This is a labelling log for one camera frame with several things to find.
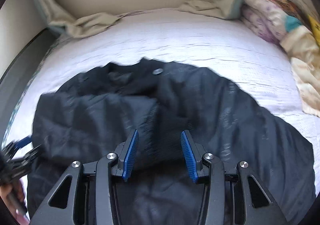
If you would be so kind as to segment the dark navy police coat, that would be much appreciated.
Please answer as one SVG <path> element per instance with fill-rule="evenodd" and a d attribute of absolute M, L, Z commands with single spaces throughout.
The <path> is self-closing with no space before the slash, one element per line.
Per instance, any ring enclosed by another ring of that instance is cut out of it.
<path fill-rule="evenodd" d="M 101 159 L 132 130 L 135 167 L 117 189 L 123 224 L 196 223 L 202 187 L 187 174 L 184 130 L 224 163 L 248 162 L 290 224 L 315 201 L 312 144 L 293 126 L 210 69 L 141 59 L 77 74 L 40 96 L 31 137 L 44 152 L 28 176 L 29 214 L 73 161 Z"/>

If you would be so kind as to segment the black headboard panel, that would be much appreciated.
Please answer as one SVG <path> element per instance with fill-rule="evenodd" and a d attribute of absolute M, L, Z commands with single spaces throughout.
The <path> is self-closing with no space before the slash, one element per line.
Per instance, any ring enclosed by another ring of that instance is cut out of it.
<path fill-rule="evenodd" d="M 1 140 L 14 107 L 56 36 L 48 29 L 37 34 L 14 58 L 1 77 Z"/>

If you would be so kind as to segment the white quilted mattress cover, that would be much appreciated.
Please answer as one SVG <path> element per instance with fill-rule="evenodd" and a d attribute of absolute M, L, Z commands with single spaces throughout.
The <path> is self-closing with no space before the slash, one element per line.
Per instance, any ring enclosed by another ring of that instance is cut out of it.
<path fill-rule="evenodd" d="M 141 58 L 205 66 L 234 81 L 277 117 L 292 124 L 312 144 L 319 193 L 319 118 L 302 111 L 285 54 L 239 21 L 224 21 L 171 9 L 125 17 L 110 30 L 85 39 L 60 36 L 39 65 L 12 113 L 4 142 L 31 133 L 36 104 L 80 72 L 109 62 L 137 63 Z"/>

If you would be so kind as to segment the beige curtain left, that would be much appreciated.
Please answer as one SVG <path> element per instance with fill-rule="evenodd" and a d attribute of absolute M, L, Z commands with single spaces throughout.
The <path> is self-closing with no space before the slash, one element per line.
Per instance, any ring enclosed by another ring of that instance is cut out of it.
<path fill-rule="evenodd" d="M 65 33 L 75 39 L 82 39 L 102 33 L 116 24 L 121 17 L 108 13 L 96 13 L 76 18 L 56 0 L 34 0 L 42 19 L 58 34 Z"/>

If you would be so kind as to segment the pile of folded quilts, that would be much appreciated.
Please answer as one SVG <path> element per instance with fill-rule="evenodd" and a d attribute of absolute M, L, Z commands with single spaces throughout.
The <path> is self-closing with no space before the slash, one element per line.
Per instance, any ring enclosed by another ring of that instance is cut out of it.
<path fill-rule="evenodd" d="M 319 22 L 312 0 L 244 0 L 242 21 L 287 54 L 305 113 L 319 116 L 319 41 L 308 16 Z"/>

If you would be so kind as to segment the yellow patterned pillow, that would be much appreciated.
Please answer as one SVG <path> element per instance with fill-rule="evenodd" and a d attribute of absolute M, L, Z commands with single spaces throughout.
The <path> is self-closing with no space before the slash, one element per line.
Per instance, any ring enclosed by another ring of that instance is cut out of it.
<path fill-rule="evenodd" d="M 320 39 L 319 22 L 310 15 L 308 16 L 308 18 L 309 18 L 309 21 L 311 24 L 313 35 L 314 35 L 315 39 L 319 41 L 319 39 Z"/>

